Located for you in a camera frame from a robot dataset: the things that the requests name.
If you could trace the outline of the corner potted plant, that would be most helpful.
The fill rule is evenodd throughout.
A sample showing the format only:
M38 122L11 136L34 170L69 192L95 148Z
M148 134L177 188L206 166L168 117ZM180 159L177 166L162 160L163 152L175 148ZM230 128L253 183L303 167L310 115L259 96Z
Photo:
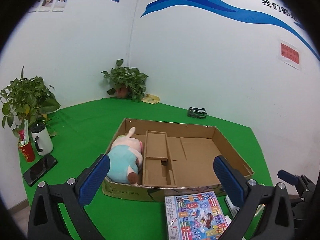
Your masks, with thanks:
M146 80L149 76L138 68L124 67L123 63L123 59L118 59L109 72L101 72L111 86L107 94L118 99L141 101L146 93Z

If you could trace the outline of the large cardboard box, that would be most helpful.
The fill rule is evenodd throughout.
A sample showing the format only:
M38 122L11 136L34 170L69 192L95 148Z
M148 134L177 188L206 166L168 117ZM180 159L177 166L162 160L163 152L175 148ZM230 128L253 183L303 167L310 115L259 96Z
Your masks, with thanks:
M245 178L252 178L254 174L248 163L215 126L125 118L111 141L114 142L121 135L127 135L132 127L136 128L133 137L143 143L143 162L146 132L167 133L177 187L144 186L142 168L138 174L138 186L115 183L106 177L101 187L103 194L107 196L145 202L163 202L166 196L208 191L223 196L224 190L213 170L213 161L218 155L224 156Z

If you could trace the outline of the white folding phone stand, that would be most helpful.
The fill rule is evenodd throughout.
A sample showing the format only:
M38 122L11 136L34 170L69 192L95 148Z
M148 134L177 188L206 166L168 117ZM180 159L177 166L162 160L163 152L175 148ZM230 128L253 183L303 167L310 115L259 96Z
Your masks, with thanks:
M239 212L240 208L239 208L238 206L235 206L235 205L231 202L229 196L226 196L226 197L225 197L225 203L226 203L226 205L227 205L227 207L228 207L228 209L229 209L232 217L234 218L234 217L236 216L236 214Z

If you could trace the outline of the colourful puzzle box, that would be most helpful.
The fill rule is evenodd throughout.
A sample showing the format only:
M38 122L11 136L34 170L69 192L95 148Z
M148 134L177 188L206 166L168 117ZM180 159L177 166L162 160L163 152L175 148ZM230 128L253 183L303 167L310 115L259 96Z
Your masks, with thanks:
M165 197L169 240L219 239L227 222L213 191Z

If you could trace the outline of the wall portrait photo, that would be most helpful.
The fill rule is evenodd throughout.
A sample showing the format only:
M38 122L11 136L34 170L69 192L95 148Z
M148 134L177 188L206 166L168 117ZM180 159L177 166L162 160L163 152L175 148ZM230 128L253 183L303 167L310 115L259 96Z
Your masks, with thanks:
M44 12L50 11L53 6L53 1L54 0L42 0L42 3L39 7L39 11L44 11Z
M52 11L54 12L63 12L68 0L56 0L54 3L54 6L52 8Z

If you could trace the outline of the red paper cup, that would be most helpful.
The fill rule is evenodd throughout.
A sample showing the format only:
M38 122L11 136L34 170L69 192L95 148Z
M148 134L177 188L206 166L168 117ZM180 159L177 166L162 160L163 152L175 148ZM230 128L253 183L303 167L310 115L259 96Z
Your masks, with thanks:
M17 145L21 154L24 156L25 160L28 163L31 163L35 160L34 150L30 141L23 142L22 140L19 140Z

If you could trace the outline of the black glasses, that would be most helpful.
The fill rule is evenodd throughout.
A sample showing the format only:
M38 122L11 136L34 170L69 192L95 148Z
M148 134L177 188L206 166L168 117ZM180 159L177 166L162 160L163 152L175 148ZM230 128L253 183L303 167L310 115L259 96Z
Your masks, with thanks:
M207 117L206 109L189 107L187 111L187 116L197 119L205 119Z

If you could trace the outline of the pink blue plush pig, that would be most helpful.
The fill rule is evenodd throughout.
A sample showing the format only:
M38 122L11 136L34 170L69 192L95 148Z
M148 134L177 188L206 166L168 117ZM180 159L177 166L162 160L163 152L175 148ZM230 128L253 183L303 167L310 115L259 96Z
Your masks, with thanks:
M112 143L108 152L110 169L107 178L115 183L138 186L138 174L143 166L143 143L134 138L132 127L127 135L121 135Z

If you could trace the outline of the red wall notice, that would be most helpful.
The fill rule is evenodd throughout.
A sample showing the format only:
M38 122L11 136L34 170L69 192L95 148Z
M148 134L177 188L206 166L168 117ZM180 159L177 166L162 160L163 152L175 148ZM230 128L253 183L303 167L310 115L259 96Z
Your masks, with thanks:
M300 52L293 45L279 40L279 60L296 70L301 70L300 65Z

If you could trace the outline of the cardboard divider tray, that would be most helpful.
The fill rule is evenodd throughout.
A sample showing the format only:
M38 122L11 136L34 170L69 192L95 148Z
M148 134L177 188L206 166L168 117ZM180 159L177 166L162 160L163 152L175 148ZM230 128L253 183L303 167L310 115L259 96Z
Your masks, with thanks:
M146 132L142 184L148 187L177 187L165 132Z

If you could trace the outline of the black smartphone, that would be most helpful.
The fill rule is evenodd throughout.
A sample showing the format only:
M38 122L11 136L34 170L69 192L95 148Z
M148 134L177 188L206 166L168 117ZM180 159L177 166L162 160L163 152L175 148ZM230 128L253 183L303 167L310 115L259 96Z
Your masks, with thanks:
M58 161L52 155L46 155L37 161L31 168L24 172L23 178L29 187L32 187L48 171L50 171Z

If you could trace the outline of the left potted plant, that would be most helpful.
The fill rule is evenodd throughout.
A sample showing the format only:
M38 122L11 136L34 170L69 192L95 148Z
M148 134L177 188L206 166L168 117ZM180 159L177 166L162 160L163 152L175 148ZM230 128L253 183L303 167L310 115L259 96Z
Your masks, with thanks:
M1 111L3 114L2 127L8 126L13 135L20 137L19 132L24 130L24 121L28 125L46 124L48 115L60 109L51 85L45 85L40 76L24 77L24 68L20 78L10 81L10 84L1 90Z

